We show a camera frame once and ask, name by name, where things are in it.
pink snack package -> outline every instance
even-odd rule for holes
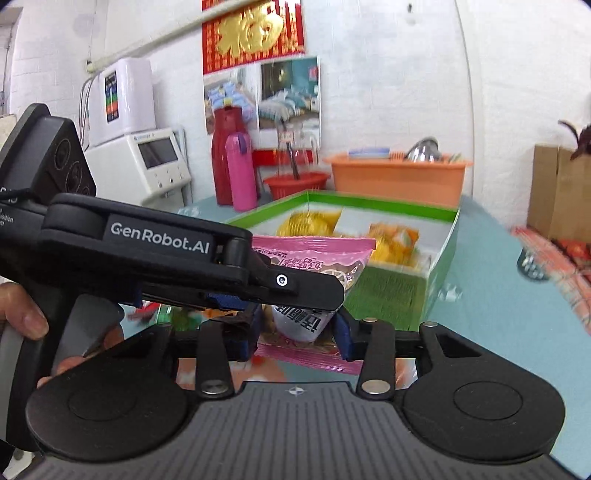
[[[367,264],[375,239],[255,236],[252,248],[270,257],[275,265],[334,275],[346,294]],[[267,306],[265,314],[267,321],[258,344],[260,355],[308,367],[358,372],[359,366],[340,358],[332,334],[324,331],[334,312],[279,305]]]

red plastic bowl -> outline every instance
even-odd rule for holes
[[[279,200],[304,190],[324,190],[329,178],[330,173],[314,171],[302,173],[299,180],[294,179],[292,174],[288,174],[269,177],[264,182],[269,185],[273,200]]]

human hand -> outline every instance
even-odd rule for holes
[[[49,331],[47,319],[41,309],[35,304],[23,287],[15,283],[3,283],[0,285],[0,322],[6,320],[21,335],[31,340],[43,338]],[[117,325],[112,329],[103,341],[105,349],[111,348],[124,340],[123,329]],[[83,356],[73,356],[61,361],[57,367],[57,375],[70,368],[74,368],[87,360]],[[51,377],[43,377],[37,383],[37,388],[51,380]]]
[[[25,289],[16,283],[0,285],[0,321],[4,320],[31,340],[39,340],[49,331],[49,325],[41,309]]]
[[[92,358],[93,356],[98,355],[99,353],[101,353],[104,350],[114,347],[115,345],[123,342],[124,340],[125,340],[125,337],[123,334],[123,328],[121,328],[121,325],[117,325],[115,328],[113,328],[110,332],[108,332],[105,335],[105,339],[103,340],[103,345],[102,345],[103,349],[102,350],[98,350],[89,356],[71,356],[69,358],[62,360],[59,363],[59,365],[57,366],[56,375],[61,375],[63,372],[66,372],[71,368],[77,367],[81,363],[86,362],[89,358]],[[52,378],[53,377],[40,378],[39,381],[37,382],[37,388],[41,388],[43,385],[45,385],[47,382],[49,382],[49,380],[51,380]]]

bedding advertisement poster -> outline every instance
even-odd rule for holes
[[[205,121],[215,128],[215,112],[242,109],[253,148],[277,148],[278,130],[302,129],[320,146],[320,67],[318,57],[250,64],[204,75]]]

gray ribbed plate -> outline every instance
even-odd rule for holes
[[[417,440],[394,407],[347,383],[250,382],[203,404],[159,450],[124,462],[47,458],[27,480],[551,480],[574,478],[549,457],[511,466],[450,459]]]

